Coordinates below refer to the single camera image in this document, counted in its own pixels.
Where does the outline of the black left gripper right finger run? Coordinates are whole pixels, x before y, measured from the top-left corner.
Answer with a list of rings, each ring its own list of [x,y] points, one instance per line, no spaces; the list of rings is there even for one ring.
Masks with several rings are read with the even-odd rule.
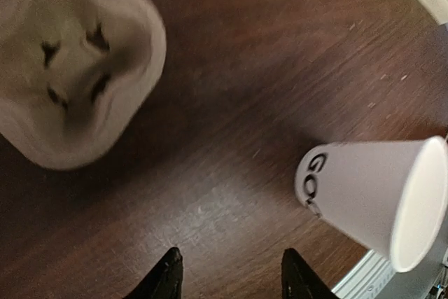
[[[283,299],[338,299],[293,248],[283,253],[281,285]]]

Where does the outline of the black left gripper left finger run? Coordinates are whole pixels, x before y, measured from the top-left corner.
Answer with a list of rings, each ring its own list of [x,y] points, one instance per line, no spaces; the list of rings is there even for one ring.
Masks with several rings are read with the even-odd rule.
[[[182,298],[183,256],[170,248],[131,291],[132,299]]]

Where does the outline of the white paper coffee cup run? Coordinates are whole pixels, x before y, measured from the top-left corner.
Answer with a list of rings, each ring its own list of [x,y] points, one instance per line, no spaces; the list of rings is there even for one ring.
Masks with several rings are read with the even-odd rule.
[[[295,194],[396,272],[409,272],[426,257],[445,218],[447,142],[434,136],[316,146],[297,167]]]

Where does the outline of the brown pulp cup carrier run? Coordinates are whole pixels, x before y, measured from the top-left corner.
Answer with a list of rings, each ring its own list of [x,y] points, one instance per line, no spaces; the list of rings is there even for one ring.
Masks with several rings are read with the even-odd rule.
[[[1,134],[41,167],[88,165],[153,91],[166,53],[151,0],[1,0]]]

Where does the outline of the aluminium front rail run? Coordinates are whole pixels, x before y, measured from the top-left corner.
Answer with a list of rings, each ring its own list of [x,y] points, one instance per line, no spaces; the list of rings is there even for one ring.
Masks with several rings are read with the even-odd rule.
[[[395,274],[387,259],[369,250],[332,292],[341,299],[376,298]]]

